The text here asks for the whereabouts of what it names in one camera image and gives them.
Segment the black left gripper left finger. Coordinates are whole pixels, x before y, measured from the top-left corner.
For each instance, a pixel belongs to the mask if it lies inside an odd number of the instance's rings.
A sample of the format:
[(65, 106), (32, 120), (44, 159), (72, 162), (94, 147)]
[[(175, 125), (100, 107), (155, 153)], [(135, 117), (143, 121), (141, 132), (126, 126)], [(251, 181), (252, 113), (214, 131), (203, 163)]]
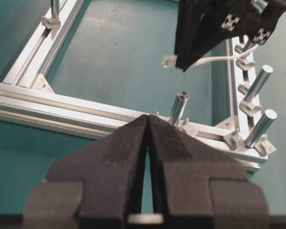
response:
[(147, 116), (54, 162), (27, 199), (26, 229), (123, 229), (142, 204)]

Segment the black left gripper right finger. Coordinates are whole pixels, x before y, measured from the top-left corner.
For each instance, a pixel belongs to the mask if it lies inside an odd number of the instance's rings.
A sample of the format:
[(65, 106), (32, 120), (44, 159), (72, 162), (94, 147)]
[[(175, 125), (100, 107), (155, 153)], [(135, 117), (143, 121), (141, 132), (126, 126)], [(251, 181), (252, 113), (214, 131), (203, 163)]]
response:
[(262, 189), (241, 163), (148, 116), (154, 210), (168, 229), (267, 229)]

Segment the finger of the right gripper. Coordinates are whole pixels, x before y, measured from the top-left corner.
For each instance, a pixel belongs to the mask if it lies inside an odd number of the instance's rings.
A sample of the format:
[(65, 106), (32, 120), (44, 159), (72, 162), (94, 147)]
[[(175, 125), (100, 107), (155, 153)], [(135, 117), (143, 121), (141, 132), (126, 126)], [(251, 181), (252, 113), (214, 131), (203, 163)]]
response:
[(204, 16), (193, 40), (197, 61), (225, 39), (246, 35), (264, 45), (286, 12), (286, 0), (267, 0), (259, 11), (252, 0), (201, 0)]

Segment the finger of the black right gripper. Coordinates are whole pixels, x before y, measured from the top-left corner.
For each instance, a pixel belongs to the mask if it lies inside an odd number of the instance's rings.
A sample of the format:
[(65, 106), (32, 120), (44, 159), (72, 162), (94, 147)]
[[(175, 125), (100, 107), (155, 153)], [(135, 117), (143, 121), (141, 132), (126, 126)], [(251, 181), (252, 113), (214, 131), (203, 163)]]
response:
[(179, 1), (174, 54), (177, 56), (176, 68), (184, 72), (194, 63), (192, 45), (204, 14), (204, 6), (203, 0)]

